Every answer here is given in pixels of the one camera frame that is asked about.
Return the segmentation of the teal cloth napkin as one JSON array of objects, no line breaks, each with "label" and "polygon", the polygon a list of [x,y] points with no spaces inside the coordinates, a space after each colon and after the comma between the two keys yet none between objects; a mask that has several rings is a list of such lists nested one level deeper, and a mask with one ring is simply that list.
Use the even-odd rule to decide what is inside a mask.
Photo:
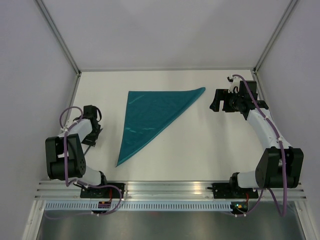
[{"label": "teal cloth napkin", "polygon": [[206,91],[129,91],[117,166],[137,154]]}]

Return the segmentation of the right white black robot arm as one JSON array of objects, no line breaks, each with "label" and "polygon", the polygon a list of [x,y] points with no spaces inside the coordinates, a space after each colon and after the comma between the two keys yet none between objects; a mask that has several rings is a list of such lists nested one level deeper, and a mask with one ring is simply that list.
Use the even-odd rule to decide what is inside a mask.
[{"label": "right white black robot arm", "polygon": [[210,109],[226,113],[239,112],[255,131],[264,152],[254,171],[235,172],[228,192],[241,197],[247,188],[294,189],[298,186],[304,159],[300,148],[294,148],[276,127],[269,106],[258,99],[257,83],[235,74],[227,79],[228,89],[217,89]]}]

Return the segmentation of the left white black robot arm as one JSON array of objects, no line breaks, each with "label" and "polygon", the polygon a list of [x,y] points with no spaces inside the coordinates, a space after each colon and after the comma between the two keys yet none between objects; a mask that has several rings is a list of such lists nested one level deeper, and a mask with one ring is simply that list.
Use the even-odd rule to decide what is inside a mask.
[{"label": "left white black robot arm", "polygon": [[83,145],[95,147],[102,131],[102,113],[94,105],[71,106],[59,116],[60,134],[45,140],[46,171],[49,179],[63,181],[69,187],[91,188],[98,198],[109,193],[102,171],[87,165]]}]

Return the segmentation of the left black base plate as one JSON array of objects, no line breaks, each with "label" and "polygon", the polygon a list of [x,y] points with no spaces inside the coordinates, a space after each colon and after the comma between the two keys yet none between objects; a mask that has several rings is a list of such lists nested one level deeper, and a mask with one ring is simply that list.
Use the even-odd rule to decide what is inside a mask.
[{"label": "left black base plate", "polygon": [[119,199],[123,197],[125,192],[125,183],[122,182],[110,182],[111,187],[83,188],[80,192],[80,198],[82,199]]}]

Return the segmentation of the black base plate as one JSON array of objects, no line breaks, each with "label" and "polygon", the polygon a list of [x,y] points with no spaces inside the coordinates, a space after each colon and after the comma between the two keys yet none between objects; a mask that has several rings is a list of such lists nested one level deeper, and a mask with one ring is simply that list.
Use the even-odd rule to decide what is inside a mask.
[{"label": "black base plate", "polygon": [[206,188],[212,191],[214,199],[238,200],[238,199],[258,199],[259,194],[252,188],[240,188],[231,186],[226,182],[212,183]]},{"label": "black base plate", "polygon": [[123,197],[125,192],[125,183],[122,182],[110,182],[111,187],[83,188],[80,192],[80,198],[82,199],[119,199]]}]

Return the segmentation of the aluminium mounting rail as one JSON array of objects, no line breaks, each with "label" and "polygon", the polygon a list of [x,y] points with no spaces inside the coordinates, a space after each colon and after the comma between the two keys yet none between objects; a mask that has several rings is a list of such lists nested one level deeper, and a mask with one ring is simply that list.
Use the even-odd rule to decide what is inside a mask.
[{"label": "aluminium mounting rail", "polygon": [[[214,199],[210,181],[126,181],[123,199],[126,201],[210,201]],[[61,181],[42,180],[36,186],[37,200],[79,199],[81,189]]]}]

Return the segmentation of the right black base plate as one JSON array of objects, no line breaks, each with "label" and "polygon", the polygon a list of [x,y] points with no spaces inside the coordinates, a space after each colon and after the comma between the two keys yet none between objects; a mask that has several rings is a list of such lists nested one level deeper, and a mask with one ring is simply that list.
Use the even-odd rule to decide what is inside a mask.
[{"label": "right black base plate", "polygon": [[212,191],[214,199],[238,200],[238,199],[258,199],[259,194],[252,188],[240,188],[231,186],[226,182],[212,183],[206,188]]}]

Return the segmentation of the left aluminium frame post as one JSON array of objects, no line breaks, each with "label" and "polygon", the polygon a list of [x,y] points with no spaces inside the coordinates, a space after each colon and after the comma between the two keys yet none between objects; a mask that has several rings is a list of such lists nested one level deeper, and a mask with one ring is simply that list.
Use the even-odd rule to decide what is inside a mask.
[{"label": "left aluminium frame post", "polygon": [[63,36],[61,35],[53,17],[51,16],[45,2],[43,0],[34,0],[34,3],[38,7],[40,13],[42,14],[46,24],[48,25],[50,31],[52,32],[54,38],[56,39],[59,47],[62,50],[62,53],[64,54],[66,60],[70,64],[71,68],[75,72],[77,76],[81,74],[81,70],[79,69],[75,59],[73,58],[66,42],[64,41]]}]

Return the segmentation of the aluminium frame post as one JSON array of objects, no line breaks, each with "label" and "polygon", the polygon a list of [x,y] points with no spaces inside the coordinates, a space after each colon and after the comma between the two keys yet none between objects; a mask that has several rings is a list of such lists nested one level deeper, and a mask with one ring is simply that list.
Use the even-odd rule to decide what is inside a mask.
[{"label": "aluminium frame post", "polygon": [[274,31],[272,32],[266,46],[264,47],[258,61],[256,62],[255,66],[253,67],[253,73],[257,74],[262,65],[264,64],[268,54],[270,53],[273,45],[277,41],[279,35],[281,34],[282,30],[284,29],[286,23],[288,22],[289,18],[293,14],[295,8],[297,7],[299,0],[290,0],[287,7],[285,8],[280,20],[278,21]]},{"label": "aluminium frame post", "polygon": [[61,35],[53,17],[51,16],[45,2],[43,0],[34,0],[34,3],[38,7],[40,13],[42,14],[46,24],[48,25],[50,31],[52,32],[54,38],[56,39],[59,47],[62,50],[62,53],[64,54],[66,60],[70,64],[71,68],[75,72],[77,76],[81,74],[81,70],[79,69],[75,59],[73,58],[66,42],[64,41],[63,36]]}]

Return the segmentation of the right aluminium frame post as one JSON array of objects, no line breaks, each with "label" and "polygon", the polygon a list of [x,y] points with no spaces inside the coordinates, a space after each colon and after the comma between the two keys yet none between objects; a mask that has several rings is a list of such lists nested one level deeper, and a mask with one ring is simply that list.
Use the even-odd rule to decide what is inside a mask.
[{"label": "right aluminium frame post", "polygon": [[286,23],[288,22],[289,18],[293,14],[295,8],[297,7],[299,0],[290,0],[287,7],[285,8],[280,20],[278,21],[274,31],[272,32],[266,46],[264,47],[258,61],[256,62],[255,66],[253,67],[253,73],[257,74],[262,65],[264,64],[268,54],[270,53],[273,45],[277,41],[279,35],[281,34],[282,30],[284,29]]}]

